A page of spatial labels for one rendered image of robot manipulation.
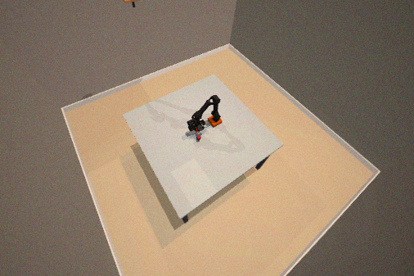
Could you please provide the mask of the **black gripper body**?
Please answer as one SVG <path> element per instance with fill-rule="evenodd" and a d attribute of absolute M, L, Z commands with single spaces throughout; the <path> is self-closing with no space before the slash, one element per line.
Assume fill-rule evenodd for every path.
<path fill-rule="evenodd" d="M 200 123 L 199 124 L 205 125 L 205 121 L 204 120 L 200 120 Z M 196 124 L 195 123 L 193 126 L 190 126 L 190 127 L 188 126 L 188 128 L 189 128 L 190 131 L 193 131 L 196 128 L 196 126 L 199 125 L 199 124 Z"/>

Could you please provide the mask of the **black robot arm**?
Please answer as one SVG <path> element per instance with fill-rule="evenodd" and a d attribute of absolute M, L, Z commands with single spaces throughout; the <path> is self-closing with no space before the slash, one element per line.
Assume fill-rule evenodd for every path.
<path fill-rule="evenodd" d="M 210 100 L 213 100 L 213 102 L 211 102 Z M 220 99 L 217 95 L 213 95 L 212 97 L 210 97 L 206 103 L 198 110 L 196 111 L 193 116 L 191 117 L 192 120 L 187 121 L 188 126 L 192 126 L 195 123 L 199 124 L 200 123 L 200 119 L 202 119 L 202 114 L 205 112 L 205 110 L 210 106 L 210 105 L 214 105 L 214 110 L 211 111 L 211 114 L 214 118 L 212 118 L 215 122 L 217 122 L 218 120 L 220 120 L 219 118 L 221 117 L 220 114 L 218 113 L 218 104 L 220 103 Z M 195 118 L 194 118 L 195 117 Z M 196 126 L 198 131 L 203 130 L 205 127 L 202 126 L 201 124 Z"/>

